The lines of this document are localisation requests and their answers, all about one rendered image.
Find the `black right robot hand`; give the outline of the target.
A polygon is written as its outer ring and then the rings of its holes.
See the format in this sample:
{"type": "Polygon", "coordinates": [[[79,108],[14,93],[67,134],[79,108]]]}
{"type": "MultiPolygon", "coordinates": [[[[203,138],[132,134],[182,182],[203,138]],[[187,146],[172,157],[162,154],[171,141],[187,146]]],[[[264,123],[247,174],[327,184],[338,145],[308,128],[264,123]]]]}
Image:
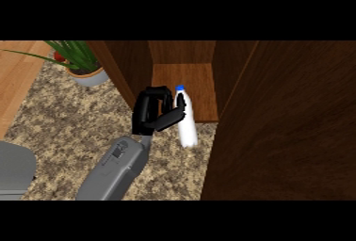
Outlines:
{"type": "Polygon", "coordinates": [[[172,94],[165,86],[146,87],[140,91],[131,113],[131,133],[150,136],[153,131],[160,132],[184,119],[185,103],[182,95],[172,94]]]}

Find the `white blue-capped water bottle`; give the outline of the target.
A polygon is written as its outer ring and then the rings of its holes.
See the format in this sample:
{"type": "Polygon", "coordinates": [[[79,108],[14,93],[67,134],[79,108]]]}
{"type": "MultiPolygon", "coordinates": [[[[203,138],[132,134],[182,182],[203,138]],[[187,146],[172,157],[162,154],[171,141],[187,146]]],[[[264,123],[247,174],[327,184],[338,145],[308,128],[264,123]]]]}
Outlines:
{"type": "Polygon", "coordinates": [[[182,101],[184,101],[184,110],[182,110],[184,118],[177,123],[177,134],[178,134],[179,146],[182,148],[188,148],[197,145],[197,132],[196,132],[196,125],[194,125],[191,101],[182,85],[175,85],[174,105],[178,105],[178,96],[182,97],[182,101]]]}

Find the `dark wooden cabinet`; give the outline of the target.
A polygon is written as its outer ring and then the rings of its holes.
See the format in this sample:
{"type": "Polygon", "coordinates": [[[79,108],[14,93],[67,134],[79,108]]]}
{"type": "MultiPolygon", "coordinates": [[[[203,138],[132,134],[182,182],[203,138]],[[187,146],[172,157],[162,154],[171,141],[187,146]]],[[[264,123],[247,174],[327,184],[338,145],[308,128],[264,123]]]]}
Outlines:
{"type": "Polygon", "coordinates": [[[219,120],[253,40],[91,40],[86,45],[126,104],[144,87],[182,85],[194,121],[219,120]]]}

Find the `dark wooden cabinet door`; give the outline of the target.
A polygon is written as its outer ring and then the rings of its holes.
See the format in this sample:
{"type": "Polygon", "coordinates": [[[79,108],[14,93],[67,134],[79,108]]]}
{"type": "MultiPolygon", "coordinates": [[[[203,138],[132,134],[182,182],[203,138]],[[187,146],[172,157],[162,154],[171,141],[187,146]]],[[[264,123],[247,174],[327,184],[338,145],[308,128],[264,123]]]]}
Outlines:
{"type": "Polygon", "coordinates": [[[202,198],[356,200],[356,41],[261,41],[216,125],[202,198]]]}

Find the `green plant in white pot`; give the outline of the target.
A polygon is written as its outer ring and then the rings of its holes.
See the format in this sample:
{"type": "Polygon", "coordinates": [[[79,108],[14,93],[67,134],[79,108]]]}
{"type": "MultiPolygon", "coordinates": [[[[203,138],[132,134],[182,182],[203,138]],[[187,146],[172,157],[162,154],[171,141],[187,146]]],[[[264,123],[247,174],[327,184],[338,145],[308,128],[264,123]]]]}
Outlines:
{"type": "Polygon", "coordinates": [[[94,56],[83,40],[47,40],[44,43],[58,51],[64,57],[64,61],[58,62],[54,57],[39,56],[32,53],[2,49],[2,52],[16,53],[20,55],[36,57],[54,64],[58,64],[73,81],[83,87],[95,87],[107,80],[107,74],[103,65],[94,56]]]}

